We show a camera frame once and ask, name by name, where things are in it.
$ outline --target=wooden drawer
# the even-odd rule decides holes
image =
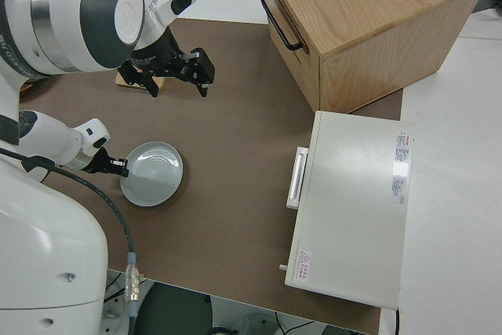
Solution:
[[[442,65],[478,0],[267,0],[271,37],[314,111],[348,113]]]

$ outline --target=metal connector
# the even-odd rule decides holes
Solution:
[[[125,300],[138,301],[140,298],[140,272],[135,264],[125,269]]]

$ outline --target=brown mat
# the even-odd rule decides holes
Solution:
[[[179,190],[167,202],[131,205],[116,176],[85,175],[122,209],[146,277],[247,304],[377,333],[380,309],[288,287],[285,272],[296,212],[286,196],[296,146],[308,147],[314,113],[297,88],[268,28],[177,20],[173,32],[188,51],[202,46],[216,67],[207,98],[168,79],[159,97],[115,85],[115,72],[65,75],[29,96],[22,108],[69,126],[91,118],[110,130],[110,155],[165,141],[184,160]],[[400,93],[358,114],[396,118]],[[109,267],[123,270],[126,241],[96,195],[51,174],[46,183],[83,204],[108,240]]]

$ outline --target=white plate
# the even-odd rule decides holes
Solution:
[[[178,151],[167,143],[152,141],[140,145],[127,156],[128,177],[120,178],[124,196],[137,206],[156,206],[180,186],[183,162]]]

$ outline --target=drawer pull handle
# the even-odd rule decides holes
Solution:
[[[277,21],[275,20],[274,15],[272,15],[272,12],[268,8],[265,0],[261,0],[261,5],[264,7],[265,13],[267,14],[268,18],[270,19],[270,22],[272,23],[272,25],[274,25],[275,30],[278,32],[279,37],[281,37],[281,40],[284,42],[284,45],[286,46],[286,48],[288,50],[294,51],[294,50],[298,50],[298,49],[301,49],[302,47],[304,47],[304,44],[302,42],[298,42],[295,44],[290,43],[288,41],[288,38],[286,37],[286,35],[282,31],[281,27],[279,27],[279,24],[277,24]]]
[[[289,185],[288,200],[286,207],[298,209],[300,205],[301,187],[304,182],[305,166],[307,165],[308,148],[298,147],[296,149],[295,165],[291,184]]]

